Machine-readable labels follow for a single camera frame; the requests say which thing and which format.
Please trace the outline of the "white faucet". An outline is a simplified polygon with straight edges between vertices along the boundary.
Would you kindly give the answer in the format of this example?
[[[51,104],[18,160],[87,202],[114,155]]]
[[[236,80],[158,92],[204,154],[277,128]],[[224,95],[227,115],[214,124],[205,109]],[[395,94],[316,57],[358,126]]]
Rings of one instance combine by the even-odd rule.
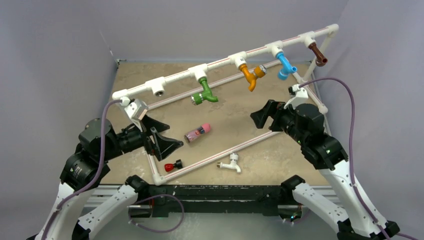
[[[238,165],[239,155],[233,152],[229,155],[229,163],[218,162],[216,166],[220,169],[234,170],[236,173],[241,174],[242,169]]]

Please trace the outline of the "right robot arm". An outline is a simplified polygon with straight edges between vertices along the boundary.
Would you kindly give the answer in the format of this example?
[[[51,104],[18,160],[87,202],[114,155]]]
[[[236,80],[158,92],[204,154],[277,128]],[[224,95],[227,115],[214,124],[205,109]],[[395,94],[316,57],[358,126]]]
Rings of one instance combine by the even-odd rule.
[[[297,142],[301,154],[331,185],[341,205],[317,193],[298,175],[281,183],[284,202],[296,201],[309,208],[335,231],[339,240],[385,240],[400,232],[396,222],[379,213],[350,172],[348,155],[336,138],[324,132],[325,117],[317,106],[303,103],[284,108],[284,102],[270,99],[250,117],[258,129],[271,117],[272,132],[284,132]]]

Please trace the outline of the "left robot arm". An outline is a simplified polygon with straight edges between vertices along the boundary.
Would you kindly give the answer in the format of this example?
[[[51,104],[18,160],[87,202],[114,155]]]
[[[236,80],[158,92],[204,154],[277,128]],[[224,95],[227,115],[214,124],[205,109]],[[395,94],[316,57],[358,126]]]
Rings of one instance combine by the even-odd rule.
[[[117,214],[136,203],[153,203],[152,190],[137,175],[127,178],[112,197],[94,210],[81,215],[83,208],[110,171],[109,160],[139,148],[160,161],[167,158],[184,143],[165,137],[161,132],[169,125],[145,116],[142,130],[130,124],[116,133],[108,119],[90,120],[79,134],[75,152],[65,162],[60,174],[58,194],[42,230],[32,240],[92,240]]]

